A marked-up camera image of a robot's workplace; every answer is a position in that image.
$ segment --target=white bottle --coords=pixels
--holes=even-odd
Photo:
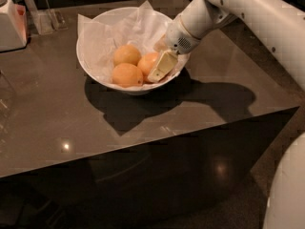
[[[0,0],[0,52],[22,49],[27,45],[24,6]]]

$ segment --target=glossy counter surface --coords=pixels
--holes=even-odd
[[[16,95],[1,135],[0,177],[191,133],[296,106],[223,32],[213,31],[167,87],[143,96],[109,91],[76,57],[77,14],[95,17],[144,0],[65,8],[68,29],[0,53]],[[174,16],[187,0],[150,0]]]

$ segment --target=round fruit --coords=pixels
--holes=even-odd
[[[143,73],[135,65],[121,63],[114,67],[112,71],[112,83],[123,88],[142,86]]]
[[[147,76],[150,74],[158,55],[158,52],[147,53],[140,59],[139,63],[137,64],[137,67],[141,69],[144,81],[146,82],[150,82]]]
[[[134,45],[127,44],[117,48],[113,55],[113,64],[117,66],[121,63],[137,65],[141,59],[141,52]]]

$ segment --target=orange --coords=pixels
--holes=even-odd
[[[113,64],[117,66],[121,63],[137,65],[141,59],[141,52],[134,45],[127,44],[117,48],[113,55]]]
[[[150,82],[147,78],[147,76],[150,74],[154,62],[156,61],[159,53],[158,52],[149,52],[145,54],[137,64],[137,67],[141,69],[144,77],[144,81]]]
[[[115,66],[112,71],[112,83],[123,88],[142,86],[143,73],[135,65],[121,63]]]

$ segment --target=bowl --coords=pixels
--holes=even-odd
[[[137,7],[126,7],[126,8],[120,8],[120,9],[114,9],[109,10],[104,13],[101,13],[100,15],[96,16],[92,19],[92,22],[99,22],[108,26],[113,26],[116,23],[120,22],[122,19],[128,17],[130,14],[138,10]],[[153,19],[157,19],[158,23],[163,23],[163,28],[167,28],[167,25],[172,22],[172,19],[165,14],[152,10],[152,13],[154,15]],[[129,88],[123,88],[118,85],[112,84],[111,81],[105,80],[105,75],[103,75],[103,71],[100,71],[100,68],[105,67],[107,68],[107,71],[110,71],[111,68],[113,68],[113,65],[104,65],[104,66],[96,66],[91,65],[89,62],[86,62],[84,58],[84,52],[82,47],[82,44],[84,43],[82,40],[83,37],[82,33],[84,33],[84,30],[80,32],[77,44],[76,44],[76,54],[78,61],[83,68],[83,70],[89,75],[92,79],[94,79],[96,82],[100,83],[101,85],[119,91],[123,94],[130,94],[130,95],[141,95],[141,94],[147,94],[150,91],[153,91],[154,89],[160,88],[164,86],[165,84],[172,81],[175,77],[179,76],[181,70],[184,68],[184,65],[189,60],[190,54],[184,54],[178,56],[178,64],[176,67],[167,75],[166,78],[162,79],[158,83],[152,83],[152,84],[144,84],[142,87],[129,87]],[[94,46],[95,38],[93,37],[91,40],[92,46]]]

